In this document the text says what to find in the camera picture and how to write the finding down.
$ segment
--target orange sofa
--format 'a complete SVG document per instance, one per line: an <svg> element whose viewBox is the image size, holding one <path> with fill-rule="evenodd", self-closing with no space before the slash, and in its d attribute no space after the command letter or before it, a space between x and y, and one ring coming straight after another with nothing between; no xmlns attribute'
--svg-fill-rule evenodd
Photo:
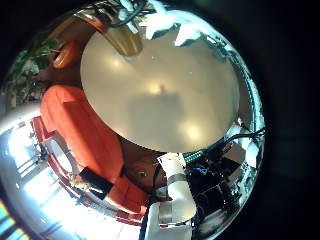
<svg viewBox="0 0 320 240"><path fill-rule="evenodd" d="M57 131L65 139L80 170L87 167L112 185L106 200L124 212L143 215L148 195L121 176L119 139L93 111L83 91L53 86L45 92L40 111L48 133Z"/></svg>

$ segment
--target table top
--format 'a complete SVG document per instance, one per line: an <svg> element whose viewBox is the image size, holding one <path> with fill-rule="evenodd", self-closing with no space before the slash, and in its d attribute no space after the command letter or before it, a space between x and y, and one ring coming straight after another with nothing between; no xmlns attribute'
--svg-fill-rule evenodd
<svg viewBox="0 0 320 240"><path fill-rule="evenodd" d="M122 137L161 152L190 152L224 136L236 118L239 83L202 40L174 47L177 30L142 40L124 58L99 33L85 47L81 82L100 118Z"/></svg>

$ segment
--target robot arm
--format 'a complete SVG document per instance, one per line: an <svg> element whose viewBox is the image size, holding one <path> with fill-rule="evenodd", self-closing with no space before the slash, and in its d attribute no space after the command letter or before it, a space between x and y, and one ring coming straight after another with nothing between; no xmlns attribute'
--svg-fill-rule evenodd
<svg viewBox="0 0 320 240"><path fill-rule="evenodd" d="M171 201L157 202L150 206L146 239L191 239L191 225L175 224L189 221L197 211L190 192L181 154L167 153L158 158L167 175L168 194Z"/></svg>

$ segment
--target leaf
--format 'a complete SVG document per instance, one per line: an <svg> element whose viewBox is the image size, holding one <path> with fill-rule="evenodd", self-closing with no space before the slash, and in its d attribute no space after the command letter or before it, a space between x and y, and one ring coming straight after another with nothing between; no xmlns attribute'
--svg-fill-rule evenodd
<svg viewBox="0 0 320 240"><path fill-rule="evenodd" d="M32 61L29 66L29 71L32 73L32 75L36 75L39 73L39 66L36 64L36 62Z"/></svg>
<svg viewBox="0 0 320 240"><path fill-rule="evenodd" d="M23 50L18 53L17 57L14 59L15 63L23 63L26 61L25 57L27 56L28 51Z"/></svg>
<svg viewBox="0 0 320 240"><path fill-rule="evenodd" d="M16 85L22 85L23 83L25 83L27 81L27 77L26 76L19 76L16 80Z"/></svg>
<svg viewBox="0 0 320 240"><path fill-rule="evenodd" d="M39 58L35 59L35 62L38 65L39 70L46 69L50 64L47 56L39 57Z"/></svg>
<svg viewBox="0 0 320 240"><path fill-rule="evenodd" d="M37 48L34 51L32 59L36 59L36 58L42 57L43 55L48 55L50 53L51 52L50 52L50 47L49 46L42 46L40 48Z"/></svg>
<svg viewBox="0 0 320 240"><path fill-rule="evenodd" d="M21 73L20 74L28 74L29 72L34 72L37 70L37 64L35 61L28 59L23 68L21 69Z"/></svg>

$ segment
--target chair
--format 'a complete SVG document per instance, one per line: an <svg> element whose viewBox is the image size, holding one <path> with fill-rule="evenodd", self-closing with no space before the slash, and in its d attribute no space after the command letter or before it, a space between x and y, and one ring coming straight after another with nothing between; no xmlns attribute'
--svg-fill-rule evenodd
<svg viewBox="0 0 320 240"><path fill-rule="evenodd" d="M122 176L119 139L93 111L84 92L52 86L43 96L40 111L48 133L57 131L65 139L79 169L89 168L111 184L106 200L124 212L143 215L148 195Z"/></svg>
<svg viewBox="0 0 320 240"><path fill-rule="evenodd" d="M57 58L53 61L53 67L62 69L69 67L79 61L81 50L76 41L71 41L63 45Z"/></svg>

